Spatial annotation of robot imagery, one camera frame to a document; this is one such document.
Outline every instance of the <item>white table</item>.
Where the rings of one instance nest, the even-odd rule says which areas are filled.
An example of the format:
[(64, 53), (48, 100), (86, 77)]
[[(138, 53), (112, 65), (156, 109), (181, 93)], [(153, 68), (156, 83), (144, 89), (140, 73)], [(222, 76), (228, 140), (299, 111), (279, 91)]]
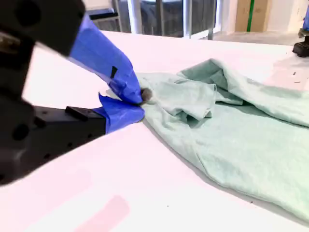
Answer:
[[(282, 70), (291, 72), (290, 64), (303, 70), (309, 61), (299, 61), (288, 46), (105, 34), (130, 57), (136, 72), (176, 73), (217, 57), (244, 73), (250, 65), (264, 64), (260, 80), (267, 82)], [(91, 108), (100, 106), (98, 92), (107, 89), (94, 74), (36, 48), (24, 97), (36, 105)], [(1, 232), (301, 232), (307, 226), (279, 207), (203, 177), (143, 123), (0, 188)]]

